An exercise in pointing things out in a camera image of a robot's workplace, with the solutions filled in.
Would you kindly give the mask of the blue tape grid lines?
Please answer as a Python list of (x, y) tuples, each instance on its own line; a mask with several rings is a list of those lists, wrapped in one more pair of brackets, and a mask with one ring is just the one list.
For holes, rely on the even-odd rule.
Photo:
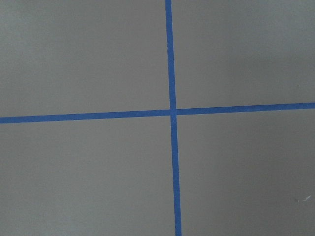
[(250, 112), (267, 112), (267, 111), (286, 111), (286, 110), (308, 110), (308, 109), (314, 109), (315, 104), (313, 102), (308, 102), (308, 103), (264, 104), (264, 105), (245, 105), (245, 106), (182, 108), (182, 109), (177, 108), (172, 2), (170, 0), (165, 1), (165, 19), (166, 19), (166, 40), (167, 40), (169, 109), (1, 117), (0, 122), (2, 124), (14, 124), (14, 123), (33, 123), (33, 122), (117, 119), (117, 118), (169, 117), (170, 118), (170, 134), (171, 134), (174, 227), (175, 227), (175, 235), (180, 236), (182, 235), (182, 219), (181, 219), (180, 168), (179, 168), (179, 151), (178, 151), (178, 119), (177, 119), (178, 116), (250, 113)]

